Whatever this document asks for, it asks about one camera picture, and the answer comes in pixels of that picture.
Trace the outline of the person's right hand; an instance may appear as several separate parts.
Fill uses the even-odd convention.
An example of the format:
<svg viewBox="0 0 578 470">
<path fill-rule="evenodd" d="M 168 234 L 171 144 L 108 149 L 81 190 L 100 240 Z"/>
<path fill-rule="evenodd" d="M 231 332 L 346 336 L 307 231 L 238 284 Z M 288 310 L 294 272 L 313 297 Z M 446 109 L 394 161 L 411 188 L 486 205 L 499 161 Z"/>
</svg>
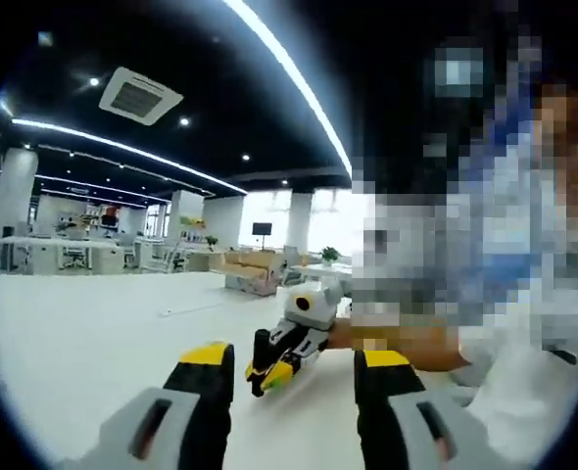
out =
<svg viewBox="0 0 578 470">
<path fill-rule="evenodd" d="M 334 322 L 326 340 L 328 350 L 346 350 L 354 347 L 352 324 L 347 318 L 341 318 Z"/>
</svg>

